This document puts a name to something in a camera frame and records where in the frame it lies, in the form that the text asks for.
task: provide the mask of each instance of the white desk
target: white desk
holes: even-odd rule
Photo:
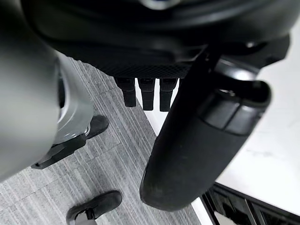
[[[272,104],[217,182],[300,216],[300,22],[287,59],[264,68],[259,79],[271,85]],[[154,111],[145,112],[157,135],[167,115],[159,111],[158,96],[157,81]],[[193,207],[201,223],[210,225],[201,201]]]

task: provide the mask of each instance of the gray carpet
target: gray carpet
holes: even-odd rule
[[[143,204],[139,185],[155,134],[142,108],[126,108],[114,80],[88,64],[73,62],[95,113],[109,128],[75,154],[44,169],[26,168],[0,184],[1,225],[65,225],[69,208],[109,190],[123,203],[97,220],[99,225],[199,225],[189,206],[163,212]]]

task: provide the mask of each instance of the black plastic part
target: black plastic part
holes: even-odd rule
[[[142,91],[142,108],[145,111],[153,110],[155,79],[138,79],[139,87]]]
[[[119,191],[111,191],[97,196],[91,201],[71,208],[67,213],[67,224],[69,225],[75,220],[76,216],[85,212],[86,210],[93,210],[94,219],[99,218],[101,215],[110,212],[117,208],[122,203],[122,195]]]
[[[104,132],[108,128],[108,125],[109,121],[105,116],[93,116],[90,122],[90,132],[87,136],[82,134],[66,142],[52,146],[46,156],[44,156],[40,161],[31,167],[33,169],[42,170],[54,163],[57,163],[65,157],[72,155],[76,150],[80,149],[86,144],[86,140]]]
[[[216,82],[209,71],[219,55],[205,54],[179,88],[141,183],[141,199],[161,210],[182,209],[211,187],[270,103],[264,82]]]
[[[159,99],[160,105],[159,109],[161,112],[168,112],[170,110],[171,98],[173,90],[176,87],[178,79],[160,79],[159,86]]]
[[[56,154],[50,156],[46,161],[39,161],[31,166],[33,169],[45,169],[48,166],[57,163],[65,157],[72,155],[77,149],[83,147],[86,144],[85,135],[77,136],[69,141],[53,146],[47,154],[56,152]]]
[[[122,90],[126,107],[136,107],[135,79],[114,78],[117,86]]]
[[[221,225],[215,212],[239,225],[300,225],[300,217],[215,183],[200,196],[213,225]]]

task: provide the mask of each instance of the black plastic tab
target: black plastic tab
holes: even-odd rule
[[[114,78],[117,86],[122,90],[126,107],[136,107],[134,78]]]
[[[155,79],[138,79],[139,87],[142,91],[142,107],[145,111],[153,110]]]
[[[170,110],[171,98],[173,94],[173,90],[176,87],[178,79],[160,79],[160,111],[168,112]]]
[[[86,143],[85,135],[79,135],[73,139],[70,139],[64,143],[53,146],[47,155],[31,166],[33,169],[45,169],[46,167],[57,163],[65,157],[72,155],[77,149],[83,147]]]

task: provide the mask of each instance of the floor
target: floor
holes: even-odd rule
[[[143,204],[139,185],[156,138],[142,108],[126,108],[111,77],[74,62],[95,113],[110,126],[75,154],[44,169],[26,168],[0,184],[0,225],[65,225],[69,208],[109,190],[123,203],[97,220],[99,225],[200,225],[191,206],[163,212]]]

